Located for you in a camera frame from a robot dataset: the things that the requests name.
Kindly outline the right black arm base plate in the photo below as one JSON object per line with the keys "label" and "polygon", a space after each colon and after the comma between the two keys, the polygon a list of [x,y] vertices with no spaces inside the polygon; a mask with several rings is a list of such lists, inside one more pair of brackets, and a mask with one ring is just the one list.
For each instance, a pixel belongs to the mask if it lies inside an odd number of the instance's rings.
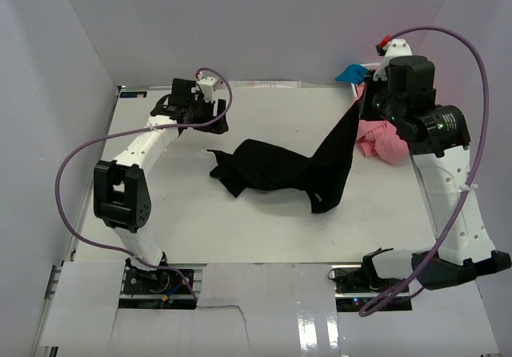
{"label": "right black arm base plate", "polygon": [[357,313],[371,299],[398,285],[398,279],[371,282],[360,271],[359,264],[333,265],[327,278],[334,283],[334,297],[338,313]]}

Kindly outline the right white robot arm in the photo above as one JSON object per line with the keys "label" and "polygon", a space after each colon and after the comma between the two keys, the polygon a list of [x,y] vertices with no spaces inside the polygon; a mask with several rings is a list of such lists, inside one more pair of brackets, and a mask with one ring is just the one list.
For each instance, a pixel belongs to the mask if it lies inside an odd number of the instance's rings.
{"label": "right white robot arm", "polygon": [[408,146],[435,243],[431,250],[378,249],[363,259],[362,285],[378,292],[391,279],[427,290],[453,287],[511,267],[486,232],[473,185],[477,159],[463,113],[435,102],[435,66],[418,55],[384,58],[365,78],[363,118],[385,120]]}

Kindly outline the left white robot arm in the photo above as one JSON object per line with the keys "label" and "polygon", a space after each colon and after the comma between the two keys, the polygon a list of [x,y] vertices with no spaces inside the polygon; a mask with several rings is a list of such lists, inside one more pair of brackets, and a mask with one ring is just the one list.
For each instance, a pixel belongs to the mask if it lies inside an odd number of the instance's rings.
{"label": "left white robot arm", "polygon": [[165,262],[164,252],[143,229],[151,212],[146,175],[188,125],[212,134],[229,130],[225,117],[228,102],[216,97],[220,82],[202,73],[195,81],[174,79],[171,92],[163,95],[149,114],[149,130],[111,161],[102,160],[94,168],[94,215],[121,239],[135,259],[135,267],[144,270],[142,283],[153,292],[167,287],[169,272],[159,266]]}

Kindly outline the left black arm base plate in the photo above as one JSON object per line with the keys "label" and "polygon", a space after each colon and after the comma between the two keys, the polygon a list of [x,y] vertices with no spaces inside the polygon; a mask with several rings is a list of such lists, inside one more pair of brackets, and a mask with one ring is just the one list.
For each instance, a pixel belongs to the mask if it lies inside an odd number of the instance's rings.
{"label": "left black arm base plate", "polygon": [[118,306],[121,309],[194,310],[196,299],[186,284],[198,292],[194,288],[197,272],[190,268],[178,270],[183,277],[176,271],[144,271],[127,259]]}

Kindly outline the black t shirt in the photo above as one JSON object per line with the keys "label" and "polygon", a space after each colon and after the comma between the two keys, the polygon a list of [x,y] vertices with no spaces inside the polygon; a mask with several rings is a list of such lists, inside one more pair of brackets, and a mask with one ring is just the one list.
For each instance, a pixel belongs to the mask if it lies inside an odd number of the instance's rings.
{"label": "black t shirt", "polygon": [[253,139],[234,153],[212,150],[217,166],[210,177],[237,198],[246,189],[306,193],[313,214],[323,214],[342,200],[354,157],[359,110],[354,102],[310,157]]}

